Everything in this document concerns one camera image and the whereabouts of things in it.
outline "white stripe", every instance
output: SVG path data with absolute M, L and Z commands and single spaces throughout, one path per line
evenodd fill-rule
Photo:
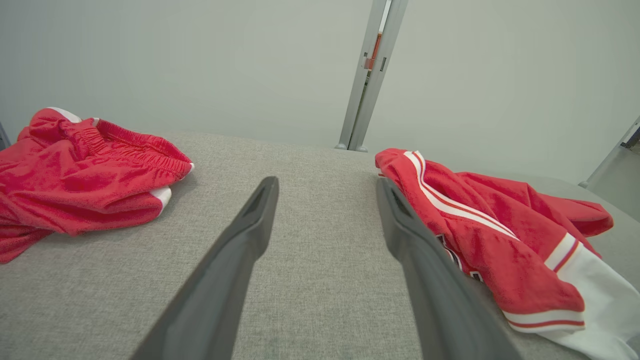
M 449 253 L 449 256 L 451 257 L 451 261 L 453 261 L 453 263 L 458 263 L 458 267 L 460 268 L 460 271 L 462 271 L 462 262 L 460 261 L 460 257 L 456 254 L 455 251 L 451 250 L 448 246 L 447 246 L 447 240 L 445 240 L 445 236 L 444 234 L 442 235 L 442 238 L 440 239 L 440 241 L 442 242 L 442 246 L 447 250 L 447 252 Z
M 422 190 L 422 193 L 424 194 L 424 196 L 427 198 L 428 201 L 430 201 L 430 203 L 438 210 L 442 211 L 443 213 L 447 213 L 447 214 L 452 214 L 452 215 L 456 215 L 459 217 L 463 217 L 463 218 L 467 218 L 469 220 L 473 220 L 476 222 L 479 222 L 480 224 L 486 225 L 502 234 L 505 234 L 506 236 L 509 236 L 511 238 L 514 238 L 516 240 L 519 241 L 518 238 L 515 237 L 515 235 L 513 235 L 510 232 L 507 232 L 506 230 L 504 230 L 503 228 L 495 225 L 493 222 L 490 222 L 489 220 L 479 217 L 474 213 L 469 213 L 467 211 L 464 210 L 460 210 L 460 209 L 456 209 L 452 206 L 449 206 L 447 204 L 445 204 L 444 202 L 440 201 L 437 197 L 435 197 L 431 192 L 429 192 L 429 190 L 427 190 L 427 187 L 433 191 L 434 193 L 437 193 L 438 196 L 447 199 L 449 201 L 451 201 L 453 204 L 456 204 L 456 202 L 454 202 L 453 200 L 449 199 L 448 197 L 442 195 L 441 193 L 438 193 L 437 191 L 435 191 L 432 187 L 430 187 L 428 184 L 424 183 L 424 181 L 422 181 L 424 179 L 424 171 L 426 166 L 421 166 L 420 164 L 420 160 L 418 160 L 415 156 L 413 156 L 413 154 L 409 151 L 407 151 L 404 154 L 409 160 L 411 160 L 411 162 L 413 163 L 413 167 L 415 167 L 416 169 L 416 174 L 418 177 L 418 185 L 420 185 L 420 189 Z
M 419 151 L 416 151 L 416 152 L 415 152 L 415 154 L 420 158 L 420 161 L 421 161 L 421 162 L 422 162 L 422 164 L 423 164 L 424 171 L 426 172 L 426 168 L 427 168 L 427 161 L 422 157 L 422 154 L 421 154 Z M 455 206 L 459 206 L 459 207 L 461 207 L 461 208 L 463 208 L 463 209 L 465 209 L 465 210 L 467 210 L 467 211 L 469 211 L 469 212 L 472 212 L 472 213 L 474 213 L 474 214 L 476 214 L 476 215 L 478 215 L 478 216 L 486 217 L 486 218 L 490 218 L 490 219 L 492 219 L 493 221 L 495 221 L 496 223 L 498 223 L 498 224 L 503 228 L 503 230 L 505 230 L 505 231 L 507 231 L 509 234 L 513 235 L 513 237 L 516 237 L 516 234 L 514 234 L 514 233 L 513 233 L 513 231 L 511 231 L 507 226 L 505 226 L 504 224 L 500 223 L 498 220 L 494 219 L 493 217 L 490 217 L 489 215 L 487 215 L 487 214 L 483 213 L 482 211 L 476 210 L 476 209 L 474 209 L 474 208 L 472 208 L 472 207 L 470 207 L 470 206 L 468 206 L 468 205 L 464 205 L 464 204 L 462 204 L 461 202 L 457 202 L 457 201 L 455 201 L 455 200 L 453 200 L 453 199 L 450 199 L 450 198 L 448 198 L 447 196 L 445 196 L 444 194 L 441 194 L 440 192 L 438 192 L 438 191 L 437 191 L 437 190 L 435 190 L 434 188 L 430 187 L 430 185 L 429 185 L 429 184 L 427 184 L 427 183 L 424 181 L 424 176 L 420 176 L 420 180 L 422 181 L 422 184 L 423 184 L 424 186 L 427 186 L 427 187 L 428 187 L 432 192 L 435 192 L 438 196 L 440 196 L 440 197 L 443 197 L 443 198 L 447 199 L 447 201 L 449 201 L 451 204 L 454 204 Z
M 71 121 L 71 122 L 81 122 L 82 119 L 80 119 L 80 117 L 78 117 L 77 115 L 74 115 L 70 112 L 68 112 L 67 110 L 63 110 L 61 108 L 47 108 L 47 109 L 51 109 L 51 110 L 56 110 L 58 113 L 60 113 L 60 115 L 64 116 L 65 118 L 67 118 L 67 120 Z
M 196 165 L 194 163 L 189 163 L 189 165 L 191 165 L 191 168 L 189 169 L 189 172 L 187 173 L 187 175 L 189 175 L 193 171 L 193 169 L 196 168 Z
M 479 271 L 470 271 L 469 272 L 469 276 L 473 277 L 474 279 L 476 278 L 474 275 L 478 275 L 478 280 L 480 280 L 480 282 L 484 282 L 484 279 L 482 278 L 482 275 L 480 275 Z
M 537 332 L 545 332 L 545 331 L 554 331 L 554 330 L 570 330 L 570 331 L 574 331 L 574 330 L 583 330 L 585 329 L 584 326 L 579 326 L 579 325 L 569 325 L 566 323 L 557 323 L 554 325 L 547 325 L 547 326 L 540 326 L 540 327 L 519 327 L 519 326 L 515 326 L 512 323 L 508 323 L 509 326 L 511 326 L 513 328 L 513 330 L 518 331 L 518 332 L 524 332 L 524 333 L 528 333 L 528 334 L 532 334 L 532 333 L 537 333 Z
M 160 202 L 162 203 L 162 209 L 160 209 L 160 212 L 158 213 L 158 216 L 160 216 L 160 214 L 164 211 L 164 207 L 169 203 L 169 200 L 171 199 L 171 189 L 169 188 L 169 186 L 164 186 L 160 189 L 153 189 L 149 191 L 149 193 L 160 200 Z
M 551 252 L 547 260 L 545 260 L 545 265 L 551 270 L 555 269 L 567 253 L 569 253 L 574 243 L 575 238 L 570 233 L 567 233 L 564 238 L 560 240 L 560 243 L 556 245 L 556 248 Z
M 556 320 L 567 320 L 574 322 L 584 321 L 584 313 L 571 310 L 549 310 L 542 313 L 533 314 L 511 314 L 503 311 L 504 317 L 516 323 L 541 323 Z

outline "red shorts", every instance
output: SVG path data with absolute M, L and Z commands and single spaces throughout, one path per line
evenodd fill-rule
M 149 222 L 193 163 L 158 136 L 58 108 L 40 110 L 0 152 L 0 263 L 53 233 Z

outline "clothing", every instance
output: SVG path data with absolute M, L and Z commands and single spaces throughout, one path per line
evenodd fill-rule
M 163 138 L 68 111 L 38 111 L 0 152 L 0 263 L 53 233 L 144 224 L 191 160 Z
M 640 294 L 585 238 L 613 226 L 601 205 L 455 174 L 419 152 L 387 149 L 376 166 L 460 270 L 491 289 L 512 328 L 593 359 L 637 359 L 626 341 L 640 334 Z

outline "white wall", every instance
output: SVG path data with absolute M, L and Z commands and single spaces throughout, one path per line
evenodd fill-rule
M 364 145 L 586 180 L 640 115 L 638 0 L 410 0 Z
M 338 142 L 371 0 L 3 0 L 0 121 Z

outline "red stripe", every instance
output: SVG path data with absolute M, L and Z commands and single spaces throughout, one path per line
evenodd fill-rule
M 418 156 L 418 155 L 415 153 L 415 151 L 414 151 L 414 152 L 412 152 L 412 154 L 413 154 L 413 155 L 415 156 L 415 158 L 416 158 L 416 159 L 418 159 L 418 161 L 420 162 L 420 176 L 419 176 L 419 177 L 420 177 L 420 181 L 421 181 L 423 184 L 426 184 L 426 183 L 425 183 L 425 181 L 424 181 L 424 178 L 422 178 L 422 176 L 421 176 L 421 175 L 422 175 L 422 166 L 423 166 L 422 159 L 420 159 L 420 156 Z M 507 233 L 509 233 L 509 234 L 511 234 L 511 235 L 513 235 L 513 236 L 515 236 L 515 235 L 514 235 L 514 234 L 513 234 L 509 229 L 507 229 L 504 225 L 500 224 L 499 222 L 496 222 L 496 220 L 494 220 L 493 218 L 488 217 L 488 216 L 484 216 L 484 215 L 483 215 L 483 214 L 481 214 L 481 213 L 473 213 L 473 212 L 471 212 L 471 211 L 469 211 L 469 210 L 467 210 L 467 209 L 465 209 L 465 208 L 461 208 L 461 207 L 459 207 L 459 206 L 457 206 L 457 205 L 455 205 L 455 204 L 452 204 L 452 203 L 450 203 L 449 201 L 446 201 L 445 199 L 443 199 L 443 198 L 439 197 L 437 194 L 433 193 L 433 192 L 432 192 L 432 191 L 431 191 L 427 186 L 425 186 L 424 188 L 425 188 L 429 193 L 431 193 L 433 196 L 435 196 L 438 200 L 440 200 L 440 201 L 444 202 L 445 204 L 449 205 L 450 207 L 452 207 L 452 208 L 456 208 L 456 209 L 458 209 L 458 210 L 462 210 L 462 211 L 464 211 L 464 212 L 466 212 L 466 213 L 468 213 L 468 214 L 475 215 L 475 216 L 477 216 L 477 217 L 481 217 L 481 218 L 483 218 L 483 219 L 485 219 L 485 220 L 487 220 L 487 221 L 491 222 L 493 225 L 496 225 L 497 227 L 500 227 L 502 230 L 505 230 Z
M 549 326 L 549 325 L 574 325 L 574 326 L 584 326 L 584 322 L 577 322 L 577 321 L 573 321 L 573 320 L 551 320 L 551 321 L 547 321 L 547 322 L 539 322 L 539 323 L 516 323 L 516 322 L 512 322 L 511 320 L 507 319 L 507 321 L 509 323 L 511 323 L 514 326 L 517 327 L 526 327 L 526 328 L 531 328 L 531 327 L 543 327 L 543 326 Z
M 563 265 L 569 261 L 569 258 L 571 257 L 571 255 L 573 255 L 573 253 L 575 252 L 575 249 L 578 248 L 578 240 L 574 240 L 573 241 L 573 246 L 571 247 L 571 250 L 569 250 L 569 252 L 566 253 L 566 255 L 564 256 L 564 258 L 562 259 L 562 261 L 560 261 L 560 264 L 558 264 L 556 266 L 556 268 L 554 269 L 555 272 L 558 272 L 558 270 L 560 270 Z

